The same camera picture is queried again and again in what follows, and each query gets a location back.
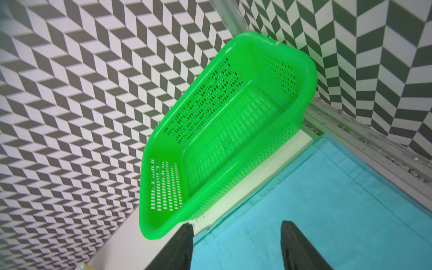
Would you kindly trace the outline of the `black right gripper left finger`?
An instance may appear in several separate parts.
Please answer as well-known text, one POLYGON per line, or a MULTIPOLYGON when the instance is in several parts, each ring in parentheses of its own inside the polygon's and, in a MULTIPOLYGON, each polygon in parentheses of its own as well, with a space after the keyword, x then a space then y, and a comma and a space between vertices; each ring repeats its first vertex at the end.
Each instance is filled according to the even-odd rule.
POLYGON ((194 249, 194 228, 183 224, 145 270, 189 270, 194 249))

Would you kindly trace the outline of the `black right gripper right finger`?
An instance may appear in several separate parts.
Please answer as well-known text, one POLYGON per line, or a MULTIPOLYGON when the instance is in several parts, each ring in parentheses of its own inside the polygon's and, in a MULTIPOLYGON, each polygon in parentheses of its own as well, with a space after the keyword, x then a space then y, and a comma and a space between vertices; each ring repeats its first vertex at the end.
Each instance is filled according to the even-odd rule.
POLYGON ((282 222, 281 250, 286 270, 333 270, 292 221, 282 222))

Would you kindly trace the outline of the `turquoise long pants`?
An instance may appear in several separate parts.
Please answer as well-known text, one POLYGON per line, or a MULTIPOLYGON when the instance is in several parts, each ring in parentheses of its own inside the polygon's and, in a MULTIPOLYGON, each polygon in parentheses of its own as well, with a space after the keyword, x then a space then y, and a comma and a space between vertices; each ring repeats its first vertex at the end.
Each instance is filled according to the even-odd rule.
POLYGON ((195 237, 194 270, 282 270, 292 221, 336 270, 429 270, 432 215, 330 135, 195 237))

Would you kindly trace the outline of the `green plastic basket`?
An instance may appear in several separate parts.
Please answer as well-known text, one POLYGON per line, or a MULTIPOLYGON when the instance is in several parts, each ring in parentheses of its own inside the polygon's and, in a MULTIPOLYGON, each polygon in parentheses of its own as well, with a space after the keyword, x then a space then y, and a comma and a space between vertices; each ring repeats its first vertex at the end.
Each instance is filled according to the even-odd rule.
POLYGON ((142 235, 203 215, 298 133, 316 89, 305 52, 252 31, 229 41, 148 138, 142 235))

